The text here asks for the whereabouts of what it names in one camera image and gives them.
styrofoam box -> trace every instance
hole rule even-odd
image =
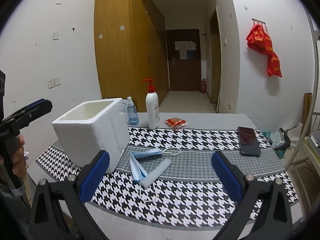
[[[129,143],[122,98],[79,104],[52,122],[65,153],[77,166],[89,164],[100,150],[110,155],[113,172]]]

bottle label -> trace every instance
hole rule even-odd
[[[155,104],[155,115],[156,115],[156,121],[160,121],[160,116],[159,116],[159,101],[157,99],[157,102]]]

spray bottle cap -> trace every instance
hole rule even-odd
[[[128,100],[128,106],[133,106],[134,103],[132,102],[132,97],[127,97]]]
[[[156,92],[155,86],[152,84],[152,78],[144,79],[143,81],[149,81],[148,93]]]

hand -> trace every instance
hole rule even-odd
[[[12,168],[12,172],[18,177],[22,177],[26,172],[26,160],[24,157],[24,146],[25,141],[22,135],[19,135],[19,149],[14,153],[12,157],[12,161],[14,166]],[[3,165],[3,158],[0,156],[0,165]]]

red bag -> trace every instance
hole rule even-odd
[[[279,58],[273,51],[272,40],[264,31],[262,25],[254,24],[246,39],[249,48],[268,56],[268,76],[282,77]]]

